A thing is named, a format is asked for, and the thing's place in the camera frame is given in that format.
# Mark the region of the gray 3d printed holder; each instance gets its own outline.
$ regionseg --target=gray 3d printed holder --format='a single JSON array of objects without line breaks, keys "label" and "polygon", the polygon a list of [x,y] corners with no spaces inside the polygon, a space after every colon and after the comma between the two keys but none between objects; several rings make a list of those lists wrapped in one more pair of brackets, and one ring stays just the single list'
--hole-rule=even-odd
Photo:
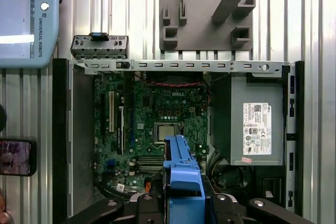
[{"label": "gray 3d printed holder", "polygon": [[160,0],[162,50],[250,50],[255,0]]}]

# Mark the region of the blue plastic part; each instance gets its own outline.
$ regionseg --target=blue plastic part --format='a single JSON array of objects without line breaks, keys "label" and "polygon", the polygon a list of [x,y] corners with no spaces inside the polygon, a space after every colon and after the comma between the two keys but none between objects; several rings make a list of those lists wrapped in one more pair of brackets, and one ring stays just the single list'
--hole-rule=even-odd
[{"label": "blue plastic part", "polygon": [[196,197],[170,197],[169,223],[205,223],[205,193],[200,168],[189,153],[189,146],[182,135],[167,136],[171,160],[165,160],[163,167],[170,173],[171,190],[197,191]]},{"label": "blue plastic part", "polygon": [[[49,5],[46,11],[41,9],[42,3]],[[31,58],[0,58],[0,68],[43,68],[50,62],[58,37],[59,0],[34,0],[29,8],[34,17],[34,53]]]}]

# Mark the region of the white pci slot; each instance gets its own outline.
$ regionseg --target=white pci slot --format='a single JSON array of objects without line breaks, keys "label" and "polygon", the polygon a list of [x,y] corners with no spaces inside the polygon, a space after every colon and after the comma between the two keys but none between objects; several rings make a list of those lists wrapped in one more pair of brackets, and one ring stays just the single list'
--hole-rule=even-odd
[{"label": "white pci slot", "polygon": [[109,92],[109,125],[110,132],[114,132],[114,91]]}]

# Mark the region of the phone screen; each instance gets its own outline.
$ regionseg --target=phone screen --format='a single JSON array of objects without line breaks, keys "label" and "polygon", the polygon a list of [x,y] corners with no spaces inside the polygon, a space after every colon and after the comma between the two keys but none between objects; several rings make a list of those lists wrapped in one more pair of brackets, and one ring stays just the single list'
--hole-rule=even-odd
[{"label": "phone screen", "polygon": [[30,142],[0,141],[0,173],[29,175]]}]

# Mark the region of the power supply label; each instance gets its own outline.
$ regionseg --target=power supply label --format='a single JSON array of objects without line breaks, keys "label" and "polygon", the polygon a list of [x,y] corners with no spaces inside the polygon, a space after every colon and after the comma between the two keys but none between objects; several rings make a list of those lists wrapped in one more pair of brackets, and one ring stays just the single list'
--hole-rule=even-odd
[{"label": "power supply label", "polygon": [[272,154],[272,108],[268,103],[243,104],[243,155]]}]

